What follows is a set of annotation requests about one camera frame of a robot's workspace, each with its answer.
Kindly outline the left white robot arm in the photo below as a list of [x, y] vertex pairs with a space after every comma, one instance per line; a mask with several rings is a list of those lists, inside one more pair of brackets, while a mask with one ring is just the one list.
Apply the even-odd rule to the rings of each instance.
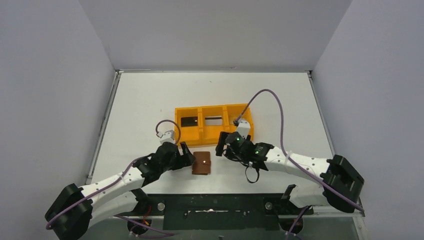
[[65, 186], [44, 215], [45, 228], [60, 240], [78, 240], [94, 224], [131, 212], [141, 202], [142, 188], [167, 171], [190, 167], [195, 162], [185, 142], [162, 143], [156, 152], [134, 159], [123, 171], [95, 183]]

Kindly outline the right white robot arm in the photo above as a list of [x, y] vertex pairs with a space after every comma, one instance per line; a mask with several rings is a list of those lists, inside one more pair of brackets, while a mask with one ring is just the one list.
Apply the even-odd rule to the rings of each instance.
[[344, 213], [365, 211], [358, 203], [365, 180], [341, 155], [328, 159], [286, 152], [269, 143], [253, 143], [236, 131], [220, 133], [215, 154], [256, 172], [282, 172], [314, 182], [312, 186], [294, 184], [286, 189], [283, 200], [299, 209], [332, 206]]

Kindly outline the brown leather card holder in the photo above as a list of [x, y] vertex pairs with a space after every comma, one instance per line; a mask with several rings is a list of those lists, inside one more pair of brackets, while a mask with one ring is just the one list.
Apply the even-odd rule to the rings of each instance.
[[211, 173], [211, 153], [209, 151], [195, 151], [195, 161], [192, 165], [193, 175], [209, 175]]

